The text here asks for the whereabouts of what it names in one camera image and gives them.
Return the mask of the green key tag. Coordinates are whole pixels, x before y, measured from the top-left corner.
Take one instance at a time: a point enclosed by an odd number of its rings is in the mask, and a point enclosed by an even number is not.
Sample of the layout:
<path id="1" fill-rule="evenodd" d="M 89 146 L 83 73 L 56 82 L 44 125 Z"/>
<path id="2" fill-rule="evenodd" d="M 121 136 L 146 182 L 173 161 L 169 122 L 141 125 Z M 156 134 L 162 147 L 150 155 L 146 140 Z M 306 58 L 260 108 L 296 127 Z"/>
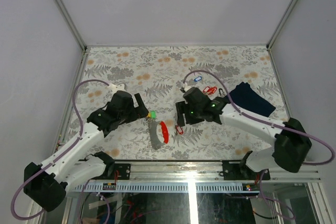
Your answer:
<path id="1" fill-rule="evenodd" d="M 155 111 L 151 111 L 149 113 L 149 117 L 155 119 L 156 118 L 156 112 Z"/>

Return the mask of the red key tag with key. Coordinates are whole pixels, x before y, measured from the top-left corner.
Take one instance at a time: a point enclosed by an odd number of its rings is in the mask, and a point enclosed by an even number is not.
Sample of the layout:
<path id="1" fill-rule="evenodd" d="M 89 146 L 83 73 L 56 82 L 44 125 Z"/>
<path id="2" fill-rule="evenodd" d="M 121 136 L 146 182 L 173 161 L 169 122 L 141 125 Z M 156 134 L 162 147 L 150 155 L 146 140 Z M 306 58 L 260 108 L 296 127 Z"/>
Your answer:
<path id="1" fill-rule="evenodd" d="M 176 133 L 179 134 L 179 135 L 182 135 L 184 133 L 181 126 L 176 125 L 175 130 L 176 130 Z"/>

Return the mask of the metal key holder red handle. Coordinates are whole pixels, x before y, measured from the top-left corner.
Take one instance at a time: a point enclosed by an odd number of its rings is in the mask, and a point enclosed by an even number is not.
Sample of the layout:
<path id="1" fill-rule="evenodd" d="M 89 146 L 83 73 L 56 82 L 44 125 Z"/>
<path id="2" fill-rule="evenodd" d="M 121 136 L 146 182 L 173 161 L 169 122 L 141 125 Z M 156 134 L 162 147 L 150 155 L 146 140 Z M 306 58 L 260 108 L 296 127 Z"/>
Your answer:
<path id="1" fill-rule="evenodd" d="M 150 143 L 154 150 L 159 150 L 169 143 L 169 131 L 163 121 L 149 119 L 149 136 Z"/>

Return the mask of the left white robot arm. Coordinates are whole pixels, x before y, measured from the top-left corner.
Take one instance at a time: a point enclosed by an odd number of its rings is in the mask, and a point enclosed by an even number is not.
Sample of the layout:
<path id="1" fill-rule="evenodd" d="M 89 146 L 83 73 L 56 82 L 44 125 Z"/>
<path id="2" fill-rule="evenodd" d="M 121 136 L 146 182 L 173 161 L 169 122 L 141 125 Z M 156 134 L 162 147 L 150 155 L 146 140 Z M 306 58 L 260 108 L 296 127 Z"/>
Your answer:
<path id="1" fill-rule="evenodd" d="M 120 125 L 145 118 L 148 113 L 139 93 L 118 90 L 106 106 L 89 115 L 80 132 L 61 149 L 39 165 L 26 166 L 24 193 L 51 212 L 78 185 L 93 178 L 113 178 L 115 161 L 105 152 L 99 151 L 85 161 L 80 158 Z"/>

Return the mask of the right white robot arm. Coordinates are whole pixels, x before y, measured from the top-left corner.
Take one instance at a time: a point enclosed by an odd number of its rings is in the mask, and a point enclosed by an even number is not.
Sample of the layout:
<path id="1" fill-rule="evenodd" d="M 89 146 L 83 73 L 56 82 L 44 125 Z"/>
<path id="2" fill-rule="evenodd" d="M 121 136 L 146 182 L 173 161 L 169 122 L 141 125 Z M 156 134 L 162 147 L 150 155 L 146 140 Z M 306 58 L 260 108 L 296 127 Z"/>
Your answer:
<path id="1" fill-rule="evenodd" d="M 312 147 L 301 123 L 296 119 L 273 121 L 238 107 L 228 97 L 210 99 L 196 87 L 187 89 L 183 99 L 175 104 L 179 127 L 214 122 L 236 127 L 271 146 L 261 151 L 251 151 L 244 156 L 239 172 L 245 179 L 251 179 L 258 172 L 275 167 L 297 173 Z"/>

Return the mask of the red key tags bunch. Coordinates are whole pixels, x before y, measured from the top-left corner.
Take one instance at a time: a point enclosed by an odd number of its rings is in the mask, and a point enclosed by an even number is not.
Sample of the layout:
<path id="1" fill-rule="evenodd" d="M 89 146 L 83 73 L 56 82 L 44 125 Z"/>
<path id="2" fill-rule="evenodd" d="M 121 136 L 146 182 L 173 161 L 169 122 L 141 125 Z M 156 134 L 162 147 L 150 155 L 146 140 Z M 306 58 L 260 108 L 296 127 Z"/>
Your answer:
<path id="1" fill-rule="evenodd" d="M 205 95 L 213 95 L 213 94 L 215 94 L 216 91 L 217 91 L 217 87 L 216 86 L 213 86 L 213 87 L 206 86 L 203 89 L 203 93 Z"/>

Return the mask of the blue key tag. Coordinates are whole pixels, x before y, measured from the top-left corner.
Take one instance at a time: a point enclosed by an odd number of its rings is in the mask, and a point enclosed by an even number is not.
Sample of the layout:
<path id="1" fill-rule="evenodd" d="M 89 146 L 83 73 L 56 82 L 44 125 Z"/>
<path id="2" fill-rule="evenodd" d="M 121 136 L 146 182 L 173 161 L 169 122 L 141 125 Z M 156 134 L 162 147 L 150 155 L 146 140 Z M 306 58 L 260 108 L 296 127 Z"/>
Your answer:
<path id="1" fill-rule="evenodd" d="M 201 80 L 202 80 L 202 76 L 198 76 L 198 77 L 196 77 L 196 78 L 194 79 L 195 82 L 199 82 L 199 81 L 201 81 Z"/>

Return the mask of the dark blue cloth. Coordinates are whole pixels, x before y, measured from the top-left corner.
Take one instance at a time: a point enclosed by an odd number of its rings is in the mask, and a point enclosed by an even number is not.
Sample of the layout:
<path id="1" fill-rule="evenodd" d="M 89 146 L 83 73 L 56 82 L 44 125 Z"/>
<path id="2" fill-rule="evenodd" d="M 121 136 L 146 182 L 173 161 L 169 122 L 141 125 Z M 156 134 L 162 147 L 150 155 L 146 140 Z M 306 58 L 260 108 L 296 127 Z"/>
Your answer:
<path id="1" fill-rule="evenodd" d="M 229 94 L 236 105 L 265 117 L 269 117 L 276 109 L 275 106 L 258 95 L 250 84 L 246 82 L 241 82 Z"/>

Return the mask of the aluminium front rail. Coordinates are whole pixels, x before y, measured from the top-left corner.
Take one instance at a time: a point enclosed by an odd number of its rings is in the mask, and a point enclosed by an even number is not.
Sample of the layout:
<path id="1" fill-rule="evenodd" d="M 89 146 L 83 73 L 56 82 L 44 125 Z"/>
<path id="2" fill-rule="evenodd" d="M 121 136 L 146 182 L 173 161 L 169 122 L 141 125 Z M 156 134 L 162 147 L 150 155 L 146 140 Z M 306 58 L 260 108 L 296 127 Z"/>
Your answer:
<path id="1" fill-rule="evenodd" d="M 121 176 L 128 180 L 182 182 L 194 178 L 200 182 L 224 180 L 228 182 L 252 183 L 260 177 L 259 173 L 251 173 L 244 177 L 239 172 L 239 162 L 228 161 L 126 161 L 116 160 L 115 166 L 128 164 L 129 169 L 121 169 Z M 267 183 L 320 183 L 321 176 L 313 166 L 303 166 L 298 173 L 290 173 L 282 168 L 270 168 L 263 176 Z"/>

